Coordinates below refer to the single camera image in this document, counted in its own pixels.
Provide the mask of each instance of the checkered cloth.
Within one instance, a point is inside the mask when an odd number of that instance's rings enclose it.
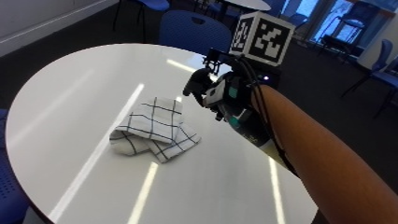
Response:
[[[151,149],[162,162],[179,156],[200,142],[182,110],[179,101],[159,97],[139,105],[111,134],[112,149],[130,156]]]

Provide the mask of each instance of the chair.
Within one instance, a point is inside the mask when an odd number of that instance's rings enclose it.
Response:
[[[272,15],[273,17],[280,18],[287,0],[263,0],[263,1],[267,2],[272,7],[272,9],[265,13]]]
[[[380,7],[376,5],[359,1],[353,4],[351,11],[343,16],[337,16],[333,18],[331,24],[324,29],[319,41],[321,40],[324,47],[320,50],[320,53],[325,48],[333,48],[344,51],[348,55],[351,51],[356,48],[363,34],[371,26],[371,23],[380,11]],[[325,35],[327,30],[332,26],[333,22],[340,20],[340,23],[331,35]],[[352,27],[351,34],[348,35],[345,40],[337,39],[339,33],[341,32],[341,28],[348,25]]]
[[[209,48],[228,51],[233,35],[215,19],[191,11],[171,10],[162,18],[160,44],[207,55]]]
[[[140,22],[140,16],[143,14],[143,42],[147,43],[144,7],[150,7],[151,9],[158,11],[166,11],[167,9],[171,8],[171,4],[167,0],[128,0],[128,1],[138,2],[142,5],[139,15],[138,15],[138,23]],[[114,31],[116,30],[116,21],[120,14],[122,5],[123,5],[123,0],[120,0],[120,3],[118,5],[116,15],[114,19],[114,26],[112,26]]]
[[[24,220],[28,210],[28,198],[20,189],[16,177],[11,170],[10,159],[4,148],[4,127],[7,120],[7,110],[0,110],[0,223],[11,224]]]
[[[389,106],[391,101],[396,95],[396,92],[398,90],[398,77],[383,72],[381,70],[388,66],[388,58],[391,55],[393,49],[393,44],[389,40],[384,39],[383,40],[383,49],[381,49],[381,54],[380,57],[376,61],[376,63],[372,66],[371,69],[371,74],[365,77],[363,77],[349,88],[348,90],[344,92],[344,94],[341,95],[341,97],[345,97],[345,95],[351,92],[351,91],[356,91],[357,88],[369,80],[369,79],[375,79],[381,81],[383,83],[388,84],[391,87],[389,90],[389,94],[385,98],[385,102],[383,103],[377,113],[375,114],[375,118],[379,117],[379,115],[381,114],[381,112],[384,111],[384,109]],[[397,64],[398,63],[398,57],[393,60],[393,62],[391,64]]]
[[[309,17],[296,13],[293,16],[288,19],[288,22],[292,23],[296,26],[296,30],[309,21]]]

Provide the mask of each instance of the cable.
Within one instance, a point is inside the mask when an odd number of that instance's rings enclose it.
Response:
[[[243,57],[240,57],[237,59],[240,60],[241,67],[243,67],[243,69],[244,69],[244,71],[247,73],[247,76],[248,76],[248,78],[251,80],[251,83],[252,83],[252,86],[253,86],[252,89],[253,89],[253,92],[255,92],[256,103],[259,105],[261,121],[263,121],[263,124],[264,124],[264,126],[267,128],[267,132],[268,132],[268,134],[271,135],[271,138],[275,141],[275,147],[277,149],[279,156],[284,160],[285,165],[287,165],[288,169],[291,170],[291,172],[296,176],[299,176],[299,174],[296,172],[296,169],[295,169],[293,165],[291,164],[291,162],[288,160],[287,152],[281,148],[281,146],[279,145],[279,143],[276,141],[273,123],[272,123],[272,120],[271,120],[269,111],[268,111],[268,107],[267,107],[265,100],[264,100],[264,95],[261,93],[261,88],[260,88],[257,77],[256,77],[256,71],[253,70],[253,67],[251,66],[251,64],[248,63],[248,61]]]

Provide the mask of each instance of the blue chair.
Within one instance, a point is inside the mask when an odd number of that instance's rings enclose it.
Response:
[[[143,14],[143,42],[147,43],[144,8],[148,7],[156,11],[166,11],[167,9],[171,8],[171,4],[167,0],[128,0],[128,1],[138,2],[142,5],[139,15],[138,15],[138,23],[140,22],[140,16]],[[118,5],[116,15],[114,19],[114,26],[112,26],[114,31],[116,30],[116,21],[120,14],[122,5],[123,5],[123,0],[120,0],[120,3]]]
[[[365,77],[363,77],[360,79],[360,81],[357,81],[341,95],[341,97],[345,97],[345,95],[351,91],[356,91],[357,88],[371,79],[375,79],[375,80],[381,81],[383,83],[388,84],[389,85],[389,94],[385,98],[385,102],[383,103],[377,113],[373,116],[375,118],[379,117],[379,115],[381,114],[384,109],[389,106],[391,101],[392,101],[392,99],[396,95],[396,92],[398,90],[398,77],[389,74],[388,72],[381,71],[388,66],[388,58],[389,58],[392,49],[393,49],[392,42],[389,40],[384,39],[381,54],[380,54],[380,57],[379,57],[376,63],[372,66],[371,73]],[[398,63],[398,57],[395,59],[392,64],[397,64],[397,63]]]
[[[293,16],[288,19],[288,22],[292,23],[296,26],[296,30],[309,21],[309,17],[296,13]]]
[[[228,51],[233,35],[215,19],[191,11],[171,10],[162,18],[160,44],[207,55],[209,48]]]
[[[287,0],[263,0],[263,1],[267,2],[272,7],[272,9],[269,11],[265,11],[265,13],[279,18],[283,14],[283,9]]]
[[[14,175],[10,158],[4,148],[4,128],[8,111],[0,110],[0,223],[11,224],[24,220],[28,210],[28,198],[20,189],[16,177]]]

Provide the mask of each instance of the white round table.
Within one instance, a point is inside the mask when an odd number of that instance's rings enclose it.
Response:
[[[10,161],[23,189],[55,223],[311,223],[316,205],[301,181],[184,97],[203,56],[124,44],[51,63],[10,110]],[[162,96],[183,102],[196,147],[162,164],[110,149],[130,109]]]

